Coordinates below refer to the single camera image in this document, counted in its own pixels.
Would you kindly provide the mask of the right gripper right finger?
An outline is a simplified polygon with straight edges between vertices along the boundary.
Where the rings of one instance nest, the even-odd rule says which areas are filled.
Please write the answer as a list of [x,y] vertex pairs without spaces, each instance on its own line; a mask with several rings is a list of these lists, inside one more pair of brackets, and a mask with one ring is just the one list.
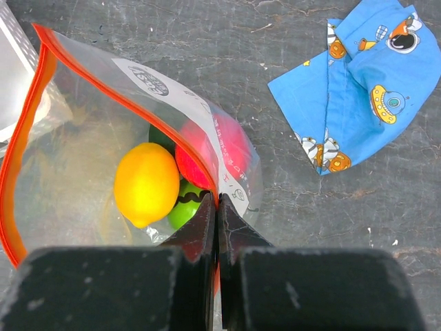
[[223,195],[217,214],[226,330],[424,330],[407,276],[383,250],[277,248]]

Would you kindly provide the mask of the clear zip bag orange zipper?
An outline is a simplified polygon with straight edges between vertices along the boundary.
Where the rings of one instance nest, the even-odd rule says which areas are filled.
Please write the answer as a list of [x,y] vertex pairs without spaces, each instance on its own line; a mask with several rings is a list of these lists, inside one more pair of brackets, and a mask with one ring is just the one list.
[[[13,266],[57,245],[153,245],[164,221],[136,229],[116,206],[123,156],[150,125],[193,158],[214,194],[254,223],[263,198],[260,158],[238,122],[181,83],[42,25],[37,69],[1,166],[1,244]],[[43,91],[53,82],[72,119],[32,141]]]

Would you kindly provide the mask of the green watermelon toy ball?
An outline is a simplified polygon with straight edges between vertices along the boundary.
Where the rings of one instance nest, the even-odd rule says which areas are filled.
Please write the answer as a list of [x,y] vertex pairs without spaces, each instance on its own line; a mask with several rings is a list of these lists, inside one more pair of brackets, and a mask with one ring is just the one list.
[[176,203],[167,218],[170,225],[178,230],[186,224],[197,212],[203,197],[209,193],[186,180],[181,180]]

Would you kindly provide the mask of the dark green avocado toy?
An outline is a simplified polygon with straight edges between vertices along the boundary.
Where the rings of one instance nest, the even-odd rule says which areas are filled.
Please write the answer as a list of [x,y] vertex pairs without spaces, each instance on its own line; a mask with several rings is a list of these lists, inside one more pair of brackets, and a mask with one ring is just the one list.
[[150,125],[150,129],[148,132],[148,141],[159,144],[160,146],[165,148],[172,156],[175,155],[175,142],[153,125]]

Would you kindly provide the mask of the yellow lemon toy fruit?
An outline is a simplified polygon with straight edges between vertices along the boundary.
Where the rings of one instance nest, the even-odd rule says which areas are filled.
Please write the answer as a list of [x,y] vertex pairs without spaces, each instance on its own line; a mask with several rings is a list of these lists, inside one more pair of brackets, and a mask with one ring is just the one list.
[[137,228],[166,217],[176,203],[179,189],[175,159],[157,143],[141,143],[132,148],[116,169],[116,206]]

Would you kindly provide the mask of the white perforated plastic basket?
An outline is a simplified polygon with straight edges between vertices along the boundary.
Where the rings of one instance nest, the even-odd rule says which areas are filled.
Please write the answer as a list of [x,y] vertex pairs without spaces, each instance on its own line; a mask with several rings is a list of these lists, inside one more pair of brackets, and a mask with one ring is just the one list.
[[[34,78],[38,54],[5,1],[1,2],[1,157]],[[29,133],[32,141],[72,119],[72,111],[53,82],[43,91]]]

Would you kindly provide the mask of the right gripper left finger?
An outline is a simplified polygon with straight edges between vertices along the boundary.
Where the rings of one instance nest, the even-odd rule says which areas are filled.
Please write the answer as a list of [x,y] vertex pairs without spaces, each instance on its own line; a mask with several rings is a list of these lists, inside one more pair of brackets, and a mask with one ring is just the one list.
[[51,247],[19,266],[2,330],[211,330],[213,195],[158,246]]

